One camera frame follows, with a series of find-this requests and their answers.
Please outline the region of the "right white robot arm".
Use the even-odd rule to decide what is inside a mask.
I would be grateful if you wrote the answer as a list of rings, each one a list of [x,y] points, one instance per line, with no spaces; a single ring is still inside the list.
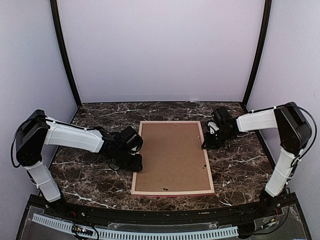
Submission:
[[[202,149],[227,147],[230,140],[240,134],[264,129],[276,129],[280,139],[280,155],[263,193],[274,198],[292,179],[298,162],[311,148],[309,140],[315,140],[317,127],[311,127],[307,111],[295,102],[253,110],[238,117],[231,117],[226,107],[212,112],[212,121],[206,123]]]

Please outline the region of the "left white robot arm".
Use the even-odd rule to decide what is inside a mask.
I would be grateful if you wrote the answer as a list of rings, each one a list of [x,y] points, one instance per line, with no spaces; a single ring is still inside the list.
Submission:
[[[128,126],[120,132],[109,132],[103,127],[81,127],[49,117],[41,109],[35,110],[16,130],[10,159],[14,168],[23,167],[51,210],[60,218],[67,218],[70,206],[43,162],[44,146],[63,146],[101,154],[122,170],[140,172],[143,169],[142,137]]]

